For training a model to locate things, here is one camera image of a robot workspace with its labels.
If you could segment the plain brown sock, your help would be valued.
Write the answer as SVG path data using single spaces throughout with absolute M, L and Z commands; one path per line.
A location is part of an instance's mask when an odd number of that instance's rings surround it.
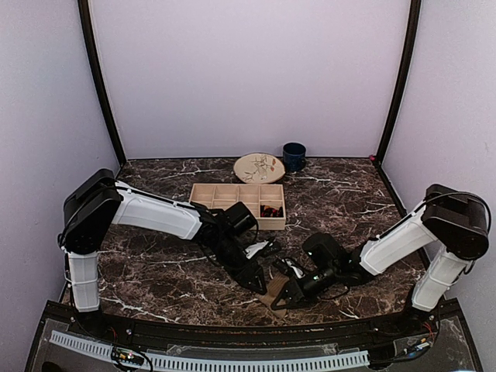
M 257 294 L 257 299 L 270 308 L 288 280 L 289 278 L 284 275 L 275 275 L 267 284 L 267 292 L 265 294 Z

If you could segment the argyle black red orange sock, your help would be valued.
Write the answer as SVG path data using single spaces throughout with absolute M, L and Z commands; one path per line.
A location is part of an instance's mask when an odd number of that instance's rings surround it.
M 283 207 L 275 208 L 269 205 L 260 206 L 261 218 L 282 218 L 284 216 Z

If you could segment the wooden compartment tray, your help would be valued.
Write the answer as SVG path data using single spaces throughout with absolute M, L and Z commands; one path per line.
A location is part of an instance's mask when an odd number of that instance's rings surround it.
M 243 202 L 257 218 L 260 230 L 282 231 L 286 226 L 284 187 L 280 184 L 193 184 L 189 202 L 226 210 Z M 283 207 L 282 218 L 261 218 L 260 206 Z

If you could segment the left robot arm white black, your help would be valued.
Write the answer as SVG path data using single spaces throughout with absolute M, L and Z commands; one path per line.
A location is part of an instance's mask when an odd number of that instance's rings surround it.
M 112 225 L 154 230 L 192 241 L 210 250 L 216 261 L 242 288 L 265 294 L 267 286 L 257 256 L 266 242 L 243 245 L 238 238 L 257 226 L 241 201 L 226 210 L 196 202 L 173 201 L 117 181 L 102 168 L 66 198 L 64 229 L 58 246 L 67 254 L 69 282 L 78 323 L 93 338 L 109 332 L 101 315 L 98 292 L 98 250 Z

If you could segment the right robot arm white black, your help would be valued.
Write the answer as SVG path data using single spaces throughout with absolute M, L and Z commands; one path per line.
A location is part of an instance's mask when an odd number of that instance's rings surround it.
M 404 218 L 351 252 L 328 233 L 308 237 L 302 249 L 316 269 L 306 272 L 293 260 L 276 261 L 288 281 L 270 306 L 273 310 L 303 308 L 334 284 L 348 288 L 366 284 L 411 253 L 438 243 L 438 253 L 413 287 L 405 312 L 395 320 L 401 335 L 412 336 L 457 278 L 488 251 L 491 223 L 484 199 L 433 184 Z

